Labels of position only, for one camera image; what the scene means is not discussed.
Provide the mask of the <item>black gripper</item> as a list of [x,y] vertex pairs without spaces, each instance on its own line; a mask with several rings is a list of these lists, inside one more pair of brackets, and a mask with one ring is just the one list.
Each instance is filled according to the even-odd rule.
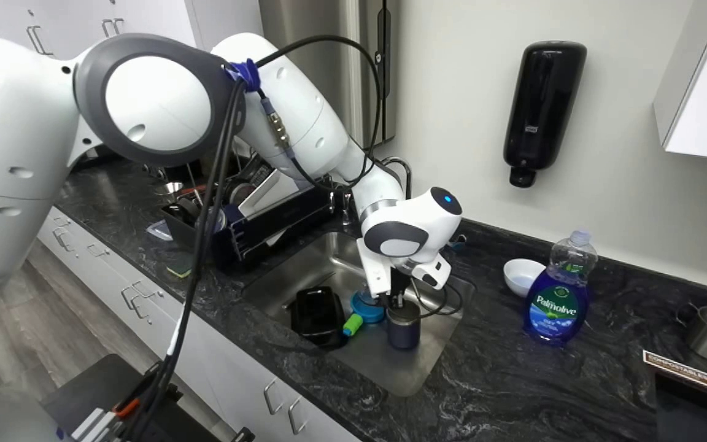
[[411,298],[411,287],[412,287],[412,277],[405,276],[403,269],[393,269],[387,306],[391,310],[414,306],[414,300]]

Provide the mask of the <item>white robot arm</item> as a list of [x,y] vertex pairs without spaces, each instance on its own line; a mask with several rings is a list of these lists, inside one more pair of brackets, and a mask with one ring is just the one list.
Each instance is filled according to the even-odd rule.
[[[69,177],[94,144],[148,164],[216,156],[241,137],[295,191],[332,177],[353,193],[369,292],[411,276],[434,289],[452,265],[441,255],[460,228],[454,193],[420,197],[347,133],[315,82],[254,32],[200,50],[173,37],[128,32],[71,59],[0,37],[0,292],[25,263]],[[62,442],[40,406],[0,393],[0,442]]]

